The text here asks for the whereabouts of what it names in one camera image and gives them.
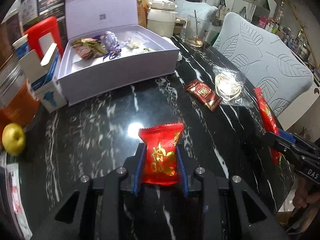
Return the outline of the red gold candy packet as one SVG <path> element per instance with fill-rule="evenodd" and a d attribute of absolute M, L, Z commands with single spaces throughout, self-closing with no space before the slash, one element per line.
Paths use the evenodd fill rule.
<path fill-rule="evenodd" d="M 138 135 L 146 144 L 143 183 L 162 186 L 178 183 L 176 148 L 183 130 L 183 123 L 139 130 Z"/>

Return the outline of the long red snack packet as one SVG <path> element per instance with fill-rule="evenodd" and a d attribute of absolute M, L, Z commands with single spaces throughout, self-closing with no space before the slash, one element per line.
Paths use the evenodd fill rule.
<path fill-rule="evenodd" d="M 257 98 L 260 116 L 263 122 L 263 127 L 266 132 L 272 132 L 279 135 L 279 131 L 276 125 L 276 121 L 272 115 L 267 102 L 263 97 L 263 93 L 260 87 L 254 89 L 255 96 Z M 274 165 L 278 166 L 280 164 L 282 154 L 270 146 L 272 162 Z"/>

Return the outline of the dark red tea sachet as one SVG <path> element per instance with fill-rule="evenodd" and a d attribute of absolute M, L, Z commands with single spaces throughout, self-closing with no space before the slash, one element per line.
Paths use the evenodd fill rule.
<path fill-rule="evenodd" d="M 219 106 L 222 99 L 204 82 L 195 79 L 187 84 L 185 90 L 202 102 L 212 112 Z"/>

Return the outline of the near light blue chair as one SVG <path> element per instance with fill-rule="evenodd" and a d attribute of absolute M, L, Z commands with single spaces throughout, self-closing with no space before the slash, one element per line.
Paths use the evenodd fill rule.
<path fill-rule="evenodd" d="M 284 130 L 300 119 L 305 105 L 298 97 L 312 88 L 313 74 L 279 36 L 229 12 L 213 47 L 261 88 Z"/>

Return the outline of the light blue chair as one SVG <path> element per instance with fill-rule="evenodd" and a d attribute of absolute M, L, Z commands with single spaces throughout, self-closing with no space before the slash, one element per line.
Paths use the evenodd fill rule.
<path fill-rule="evenodd" d="M 186 0 L 175 0 L 177 16 L 187 19 L 188 16 L 194 16 L 196 11 L 197 18 L 213 22 L 218 10 L 215 6 L 210 6 L 204 2 L 189 2 Z"/>
<path fill-rule="evenodd" d="M 298 97 L 312 88 L 313 74 L 279 36 L 229 12 L 213 47 L 261 88 L 284 130 L 300 119 L 305 105 Z"/>

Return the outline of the lavender gift box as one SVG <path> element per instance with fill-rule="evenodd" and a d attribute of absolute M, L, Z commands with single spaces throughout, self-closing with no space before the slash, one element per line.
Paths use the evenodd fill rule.
<path fill-rule="evenodd" d="M 65 0 L 65 16 L 58 80 L 70 105 L 175 71 L 179 49 L 138 24 L 136 0 Z"/>

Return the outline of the yellow green apple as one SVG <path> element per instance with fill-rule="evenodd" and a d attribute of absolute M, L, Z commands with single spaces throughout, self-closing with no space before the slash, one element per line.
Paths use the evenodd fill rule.
<path fill-rule="evenodd" d="M 2 144 L 9 155 L 18 156 L 25 148 L 26 138 L 23 128 L 10 123 L 3 129 Z"/>

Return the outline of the glass cup with spoon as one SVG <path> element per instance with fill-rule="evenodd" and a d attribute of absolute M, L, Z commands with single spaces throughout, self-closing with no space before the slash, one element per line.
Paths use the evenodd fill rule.
<path fill-rule="evenodd" d="M 200 48 L 204 45 L 211 23 L 199 18 L 196 10 L 187 19 L 185 42 L 191 47 Z"/>

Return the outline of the pink green candy wrapper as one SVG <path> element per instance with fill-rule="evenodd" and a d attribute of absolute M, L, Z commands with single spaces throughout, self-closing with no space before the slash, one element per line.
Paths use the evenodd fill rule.
<path fill-rule="evenodd" d="M 96 59 L 109 53 L 100 40 L 80 38 L 71 43 L 71 47 L 84 60 Z"/>

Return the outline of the white blue carton box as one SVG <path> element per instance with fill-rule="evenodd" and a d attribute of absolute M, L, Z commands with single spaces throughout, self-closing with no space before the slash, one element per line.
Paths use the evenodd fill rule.
<path fill-rule="evenodd" d="M 43 59 L 40 60 L 36 51 L 31 50 L 19 60 L 19 64 L 32 91 L 49 113 L 67 104 L 58 80 L 61 56 L 56 43 L 50 45 Z"/>

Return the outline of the orange liquid jar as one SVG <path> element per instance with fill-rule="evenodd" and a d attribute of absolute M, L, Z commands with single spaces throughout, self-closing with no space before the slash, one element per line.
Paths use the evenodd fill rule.
<path fill-rule="evenodd" d="M 32 122 L 39 105 L 19 64 L 12 63 L 1 70 L 1 112 L 7 119 L 25 128 Z"/>

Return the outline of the cream ceramic teapot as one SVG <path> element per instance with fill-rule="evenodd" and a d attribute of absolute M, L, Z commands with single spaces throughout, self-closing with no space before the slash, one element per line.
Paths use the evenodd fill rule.
<path fill-rule="evenodd" d="M 177 18 L 174 0 L 153 0 L 147 16 L 147 29 L 161 37 L 171 38 Z"/>

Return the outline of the far light blue chair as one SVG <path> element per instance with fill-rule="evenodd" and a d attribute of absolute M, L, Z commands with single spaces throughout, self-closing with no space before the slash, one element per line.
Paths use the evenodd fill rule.
<path fill-rule="evenodd" d="M 197 18 L 213 22 L 218 10 L 215 6 L 210 6 L 204 2 L 189 2 L 186 0 L 175 0 L 177 16 L 187 19 L 188 16 L 194 16 L 196 11 Z"/>

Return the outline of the blue white tube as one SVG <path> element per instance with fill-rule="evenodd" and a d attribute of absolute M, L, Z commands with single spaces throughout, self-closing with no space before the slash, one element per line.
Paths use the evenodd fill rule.
<path fill-rule="evenodd" d="M 21 58 L 23 58 L 30 51 L 28 43 L 28 34 L 25 34 L 24 36 L 19 38 L 12 44 L 12 46 L 18 59 L 20 60 Z"/>

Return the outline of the red plastic container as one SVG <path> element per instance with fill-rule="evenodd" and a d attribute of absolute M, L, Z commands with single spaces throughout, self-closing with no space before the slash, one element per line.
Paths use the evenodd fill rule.
<path fill-rule="evenodd" d="M 29 28 L 25 34 L 28 35 L 30 49 L 35 50 L 40 59 L 43 59 L 52 43 L 57 44 L 60 55 L 63 55 L 61 37 L 55 17 L 49 17 L 42 20 Z"/>

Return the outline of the black snack bag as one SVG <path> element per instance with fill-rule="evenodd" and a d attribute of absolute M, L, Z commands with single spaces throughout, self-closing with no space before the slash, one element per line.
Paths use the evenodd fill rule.
<path fill-rule="evenodd" d="M 65 17 L 65 0 L 38 0 L 40 20 L 55 17 L 57 20 L 60 38 L 63 48 L 65 48 L 68 38 Z"/>

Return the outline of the dark label jar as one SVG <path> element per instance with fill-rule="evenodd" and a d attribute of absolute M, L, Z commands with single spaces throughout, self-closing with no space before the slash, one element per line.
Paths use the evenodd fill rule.
<path fill-rule="evenodd" d="M 39 17 L 39 0 L 19 0 L 20 1 L 20 18 L 24 31 L 37 24 Z"/>

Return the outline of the purple drawstring pouch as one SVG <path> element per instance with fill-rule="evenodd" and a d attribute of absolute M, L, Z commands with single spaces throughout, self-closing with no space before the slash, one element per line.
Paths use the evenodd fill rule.
<path fill-rule="evenodd" d="M 111 31 L 106 31 L 103 37 L 105 50 L 108 51 L 108 53 L 104 55 L 103 60 L 107 59 L 107 57 L 109 57 L 110 60 L 120 57 L 122 47 L 115 33 Z"/>

